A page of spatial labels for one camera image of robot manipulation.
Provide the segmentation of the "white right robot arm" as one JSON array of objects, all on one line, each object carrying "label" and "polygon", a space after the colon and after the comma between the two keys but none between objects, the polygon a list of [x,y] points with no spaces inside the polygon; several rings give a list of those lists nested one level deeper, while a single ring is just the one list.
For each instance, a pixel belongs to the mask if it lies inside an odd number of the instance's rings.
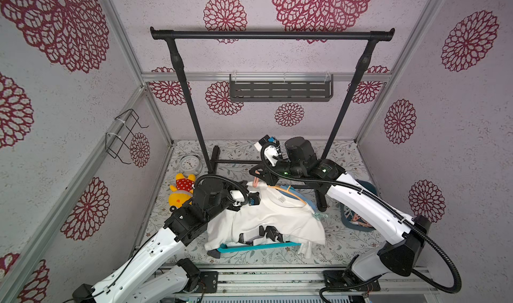
[{"label": "white right robot arm", "polygon": [[[325,292],[364,290],[388,273],[417,276],[430,286],[448,294],[462,289],[461,275],[445,251],[428,235],[427,217],[412,217],[395,209],[354,179],[342,166],[329,159],[320,159],[311,143],[303,137],[293,137],[281,145],[268,135],[255,144],[260,154],[260,172],[269,184],[279,179],[301,182],[307,187],[350,208],[384,237],[380,248],[355,256],[336,286],[326,285]],[[419,255],[430,246],[447,265],[451,286],[444,286],[415,269]]]}]

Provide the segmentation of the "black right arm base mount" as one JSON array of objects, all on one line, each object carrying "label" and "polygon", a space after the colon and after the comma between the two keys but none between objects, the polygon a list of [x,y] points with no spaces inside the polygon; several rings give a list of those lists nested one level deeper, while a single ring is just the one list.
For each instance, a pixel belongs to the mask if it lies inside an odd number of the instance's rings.
[{"label": "black right arm base mount", "polygon": [[323,272],[325,286],[319,293],[325,292],[348,292],[351,290],[366,291],[367,285],[378,281],[382,274],[378,274],[369,280],[362,280],[352,272],[352,267],[358,256],[355,256],[344,270],[325,270]]}]

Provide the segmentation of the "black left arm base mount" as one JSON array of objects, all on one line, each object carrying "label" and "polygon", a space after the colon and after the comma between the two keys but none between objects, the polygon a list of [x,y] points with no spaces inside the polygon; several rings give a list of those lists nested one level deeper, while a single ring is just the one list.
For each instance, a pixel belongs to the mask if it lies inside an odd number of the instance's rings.
[{"label": "black left arm base mount", "polygon": [[219,272],[199,269],[191,260],[185,258],[176,263],[185,273],[187,283],[182,293],[212,294],[217,292]]}]

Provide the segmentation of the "white t-shirt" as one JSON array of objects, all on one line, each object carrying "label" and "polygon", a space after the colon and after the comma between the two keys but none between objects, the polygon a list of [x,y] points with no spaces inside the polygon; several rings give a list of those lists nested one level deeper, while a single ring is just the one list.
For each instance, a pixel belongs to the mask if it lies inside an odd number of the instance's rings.
[{"label": "white t-shirt", "polygon": [[310,258],[315,246],[326,245],[325,229],[308,205],[284,208],[269,199],[267,184],[260,182],[254,187],[248,183],[247,187],[259,194],[260,203],[243,205],[237,211],[226,209],[211,220],[205,250],[216,250],[222,244],[257,246],[295,242],[301,244],[299,254]]}]

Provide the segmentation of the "wooden hanger with metal hook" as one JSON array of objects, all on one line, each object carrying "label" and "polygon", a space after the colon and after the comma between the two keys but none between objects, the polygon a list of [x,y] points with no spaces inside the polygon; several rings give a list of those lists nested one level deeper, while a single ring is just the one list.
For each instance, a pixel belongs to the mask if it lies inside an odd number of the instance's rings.
[{"label": "wooden hanger with metal hook", "polygon": [[305,200],[280,187],[268,187],[266,192],[274,204],[284,208],[304,208],[307,205]]}]

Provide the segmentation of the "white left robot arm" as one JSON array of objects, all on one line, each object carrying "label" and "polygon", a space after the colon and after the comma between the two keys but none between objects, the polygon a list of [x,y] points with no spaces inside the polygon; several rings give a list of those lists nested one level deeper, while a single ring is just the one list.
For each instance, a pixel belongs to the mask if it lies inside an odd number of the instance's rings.
[{"label": "white left robot arm", "polygon": [[173,292],[194,290],[200,282],[200,270],[189,259],[179,260],[163,275],[151,276],[206,232],[215,217],[259,200],[257,192],[232,179],[220,175],[196,178],[192,197],[172,212],[162,228],[105,279],[79,286],[71,302],[155,302]]}]

